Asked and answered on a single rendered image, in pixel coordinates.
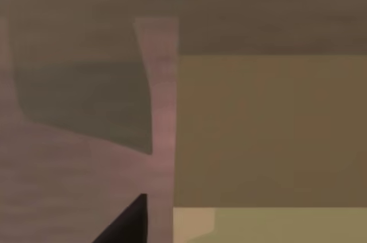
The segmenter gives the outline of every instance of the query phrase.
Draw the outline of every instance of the black object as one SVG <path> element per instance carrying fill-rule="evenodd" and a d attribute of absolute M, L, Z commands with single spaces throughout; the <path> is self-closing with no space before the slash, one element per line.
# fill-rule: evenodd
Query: black object
<path fill-rule="evenodd" d="M 147 243 L 147 194 L 141 194 L 93 243 Z"/>

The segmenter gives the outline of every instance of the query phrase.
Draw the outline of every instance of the dark triangular shape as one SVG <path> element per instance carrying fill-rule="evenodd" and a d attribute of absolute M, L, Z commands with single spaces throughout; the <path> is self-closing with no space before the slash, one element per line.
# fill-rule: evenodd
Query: dark triangular shape
<path fill-rule="evenodd" d="M 147 195 L 141 194 L 93 243 L 147 243 Z"/>

